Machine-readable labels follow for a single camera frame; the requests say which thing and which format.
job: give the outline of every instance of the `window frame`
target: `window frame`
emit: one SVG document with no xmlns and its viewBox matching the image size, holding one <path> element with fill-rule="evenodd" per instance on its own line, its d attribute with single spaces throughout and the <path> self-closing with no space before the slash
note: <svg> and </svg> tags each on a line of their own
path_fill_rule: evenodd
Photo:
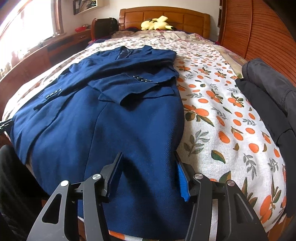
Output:
<svg viewBox="0 0 296 241">
<path fill-rule="evenodd" d="M 15 15 L 11 16 L 10 19 L 8 19 L 8 23 L 5 25 L 4 29 L 2 30 L 2 32 L 0 34 L 0 40 L 1 40 L 2 36 L 5 34 L 8 27 L 10 26 L 10 24 L 12 23 L 12 21 L 25 9 L 25 7 L 31 1 L 33 1 L 33 0 L 26 0 L 24 2 L 24 4 L 21 5 L 20 8 L 17 10 L 17 13 Z M 51 7 L 51 9 L 52 9 L 52 26 L 53 26 L 53 30 L 54 30 L 54 35 L 49 37 L 48 39 L 54 38 L 54 37 L 64 33 L 63 22 L 62 22 L 61 0 L 51 0 L 51 6 L 52 6 Z"/>
</svg>

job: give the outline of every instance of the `dark clothing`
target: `dark clothing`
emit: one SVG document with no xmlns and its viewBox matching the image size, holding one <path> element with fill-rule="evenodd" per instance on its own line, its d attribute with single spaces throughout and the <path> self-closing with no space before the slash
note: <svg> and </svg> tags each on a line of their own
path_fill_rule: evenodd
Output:
<svg viewBox="0 0 296 241">
<path fill-rule="evenodd" d="M 296 88 L 291 81 L 259 58 L 244 64 L 242 75 L 274 100 L 296 134 Z"/>
<path fill-rule="evenodd" d="M 236 84 L 253 108 L 258 112 L 274 143 L 279 147 L 286 164 L 288 217 L 296 211 L 296 137 L 282 110 L 263 90 L 245 79 L 237 79 Z"/>
<path fill-rule="evenodd" d="M 192 204 L 181 197 L 173 152 L 184 110 L 176 53 L 150 46 L 97 52 L 72 64 L 13 116 L 9 132 L 34 175 L 52 194 L 125 158 L 116 196 L 104 205 L 108 228 L 149 239 L 182 239 Z M 82 217 L 82 202 L 78 213 Z"/>
<path fill-rule="evenodd" d="M 41 199 L 46 197 L 13 147 L 3 146 L 0 149 L 0 212 L 17 241 L 27 239 L 42 209 Z"/>
</svg>

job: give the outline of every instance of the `metal screw cap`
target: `metal screw cap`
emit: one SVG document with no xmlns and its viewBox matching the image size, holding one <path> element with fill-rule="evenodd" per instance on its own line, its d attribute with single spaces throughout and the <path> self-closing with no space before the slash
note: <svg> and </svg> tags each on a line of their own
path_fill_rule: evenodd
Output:
<svg viewBox="0 0 296 241">
<path fill-rule="evenodd" d="M 64 180 L 64 181 L 61 182 L 61 186 L 62 186 L 62 187 L 65 187 L 65 186 L 67 186 L 68 184 L 69 184 L 69 181 L 67 181 L 67 180 Z"/>
<path fill-rule="evenodd" d="M 235 185 L 235 182 L 233 180 L 228 180 L 227 185 L 233 187 Z"/>
<path fill-rule="evenodd" d="M 101 174 L 95 174 L 95 175 L 93 175 L 93 179 L 94 180 L 99 180 L 99 179 L 101 179 Z"/>
<path fill-rule="evenodd" d="M 202 178 L 203 178 L 203 175 L 200 174 L 200 173 L 196 173 L 196 174 L 194 175 L 194 178 L 195 178 L 195 179 L 202 179 Z"/>
</svg>

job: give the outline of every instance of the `black jacket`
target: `black jacket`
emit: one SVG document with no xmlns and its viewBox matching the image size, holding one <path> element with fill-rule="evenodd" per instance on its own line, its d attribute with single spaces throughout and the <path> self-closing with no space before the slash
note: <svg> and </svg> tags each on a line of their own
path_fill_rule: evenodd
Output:
<svg viewBox="0 0 296 241">
<path fill-rule="evenodd" d="M 296 210 L 296 137 L 282 110 L 263 90 L 245 79 L 237 79 L 236 84 L 264 122 L 274 143 L 279 147 L 286 164 L 287 204 L 285 212 L 288 217 Z"/>
<path fill-rule="evenodd" d="M 285 114 L 296 134 L 296 88 L 293 84 L 260 58 L 253 59 L 244 64 L 242 75 L 245 79 L 269 94 Z"/>
</svg>

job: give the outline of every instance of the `window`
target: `window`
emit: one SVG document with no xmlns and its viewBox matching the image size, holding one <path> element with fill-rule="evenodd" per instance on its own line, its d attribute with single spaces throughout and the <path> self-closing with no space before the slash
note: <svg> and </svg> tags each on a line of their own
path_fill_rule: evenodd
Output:
<svg viewBox="0 0 296 241">
<path fill-rule="evenodd" d="M 22 0 L 0 26 L 0 70 L 43 40 L 63 33 L 60 0 Z"/>
</svg>

